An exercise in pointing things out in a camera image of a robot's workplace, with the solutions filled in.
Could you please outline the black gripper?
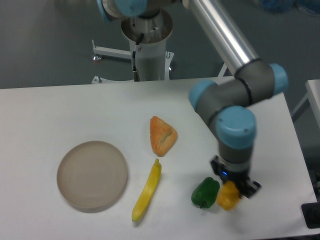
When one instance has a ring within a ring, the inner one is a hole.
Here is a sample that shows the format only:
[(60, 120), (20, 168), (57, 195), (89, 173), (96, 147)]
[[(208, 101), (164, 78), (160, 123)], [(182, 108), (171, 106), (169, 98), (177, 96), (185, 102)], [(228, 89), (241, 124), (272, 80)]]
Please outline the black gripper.
[(261, 184), (249, 178), (250, 165), (245, 163), (231, 163), (215, 155), (211, 161), (213, 173), (223, 183), (233, 182), (239, 190), (240, 197), (251, 198), (261, 188)]

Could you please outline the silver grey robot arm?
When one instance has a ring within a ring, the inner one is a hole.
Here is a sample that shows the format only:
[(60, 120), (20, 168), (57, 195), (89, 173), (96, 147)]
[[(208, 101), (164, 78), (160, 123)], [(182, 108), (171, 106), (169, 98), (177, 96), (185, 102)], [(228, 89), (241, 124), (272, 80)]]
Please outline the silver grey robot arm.
[[(169, 0), (99, 0), (106, 21), (121, 20), (130, 42), (129, 59), (135, 82), (164, 80), (166, 52), (157, 50), (173, 29), (164, 10)], [(286, 71), (267, 64), (254, 51), (222, 3), (218, 0), (184, 0), (232, 74), (216, 83), (199, 81), (189, 93), (195, 112), (218, 142), (218, 155), (210, 162), (223, 182), (232, 181), (242, 197), (250, 198), (260, 184), (250, 179), (251, 156), (257, 134), (256, 119), (249, 106), (270, 99), (288, 88)]]

